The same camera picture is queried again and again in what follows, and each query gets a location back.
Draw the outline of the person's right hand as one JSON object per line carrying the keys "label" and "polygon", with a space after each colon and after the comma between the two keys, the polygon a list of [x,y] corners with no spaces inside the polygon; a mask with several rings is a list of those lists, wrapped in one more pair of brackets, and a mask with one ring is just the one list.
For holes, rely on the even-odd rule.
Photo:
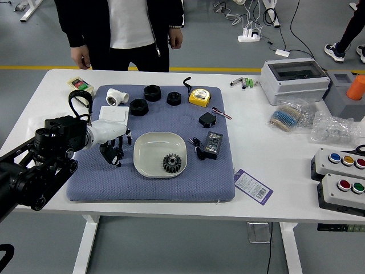
{"label": "person's right hand", "polygon": [[71,58],[79,69],[87,70],[91,67],[89,49],[86,45],[72,47]]}

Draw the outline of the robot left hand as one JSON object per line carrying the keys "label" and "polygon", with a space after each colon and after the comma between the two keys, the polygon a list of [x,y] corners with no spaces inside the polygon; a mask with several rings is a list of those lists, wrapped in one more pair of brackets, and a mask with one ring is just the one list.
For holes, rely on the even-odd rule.
{"label": "robot left hand", "polygon": [[88,142],[85,147],[91,148],[100,144],[99,150],[107,163],[120,167],[120,159],[124,156],[124,135],[131,145],[131,130],[125,124],[105,119],[96,120],[91,126],[87,126]]}

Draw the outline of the person's left hand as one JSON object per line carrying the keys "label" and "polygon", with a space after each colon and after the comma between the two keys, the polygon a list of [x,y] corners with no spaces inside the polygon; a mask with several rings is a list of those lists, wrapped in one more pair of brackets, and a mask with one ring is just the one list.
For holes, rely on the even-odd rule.
{"label": "person's left hand", "polygon": [[183,34],[180,28],[169,29],[169,44],[172,49],[180,49],[183,43]]}

